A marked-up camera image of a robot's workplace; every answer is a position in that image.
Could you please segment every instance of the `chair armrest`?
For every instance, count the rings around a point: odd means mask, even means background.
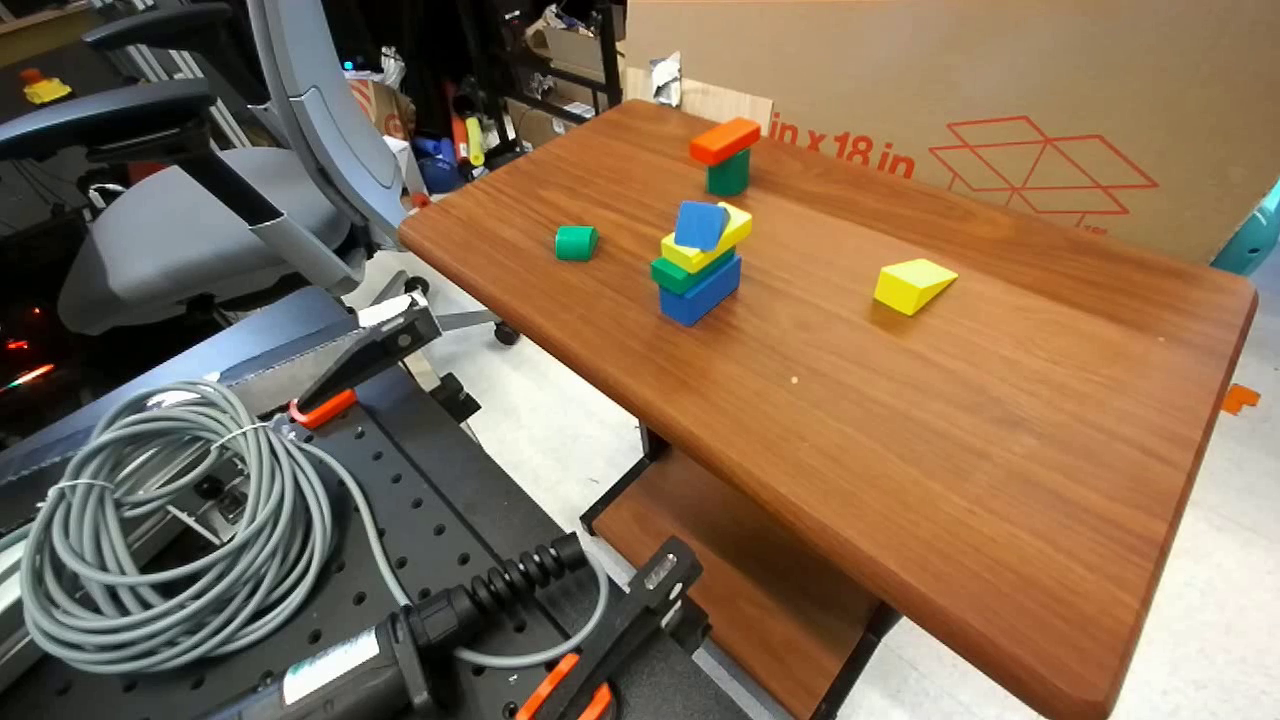
[[[133,14],[114,25],[84,33],[84,45],[95,52],[153,45],[153,50],[194,50],[202,38],[220,33],[231,25],[230,4],[184,4],[184,9],[156,9]]]
[[[213,89],[205,79],[133,86],[37,107],[0,124],[0,160],[39,160],[68,145],[121,145],[205,119]]]

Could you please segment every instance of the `green block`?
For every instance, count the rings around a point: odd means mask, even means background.
[[[677,293],[677,297],[688,297],[702,282],[710,282],[719,263],[727,263],[738,252],[725,252],[716,257],[710,270],[702,272],[685,272],[680,263],[655,257],[649,263],[649,277],[663,287],[663,293]]]
[[[568,263],[583,263],[591,261],[599,247],[599,232],[591,226],[561,226],[551,252]]]
[[[710,167],[710,193],[714,198],[741,198],[751,183],[751,152],[738,152],[725,165]]]

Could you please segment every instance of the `table top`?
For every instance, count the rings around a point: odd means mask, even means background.
[[[705,198],[702,128],[625,103],[403,243],[1017,697],[1104,718],[1251,287],[761,145],[744,287],[677,327],[649,261]],[[591,263],[551,261],[574,221],[606,235]],[[873,286],[913,257],[962,282],[906,321]]]

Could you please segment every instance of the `red block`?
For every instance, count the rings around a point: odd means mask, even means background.
[[[692,145],[688,145],[688,158],[697,165],[725,165],[727,158],[751,147],[761,140],[761,124],[751,119],[727,119],[719,128],[710,128],[702,134]]]

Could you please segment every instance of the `office chair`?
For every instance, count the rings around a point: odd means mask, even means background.
[[[188,45],[230,16],[226,4],[146,14],[92,45]],[[290,147],[213,152],[205,79],[95,93],[0,124],[0,160],[65,145],[87,145],[95,160],[176,160],[92,221],[55,300],[65,327],[99,338],[156,323],[290,277],[350,293],[371,247],[400,243],[400,171],[345,89],[320,0],[253,0],[247,19],[269,89],[264,124]],[[492,316],[446,316],[439,327],[481,321]]]

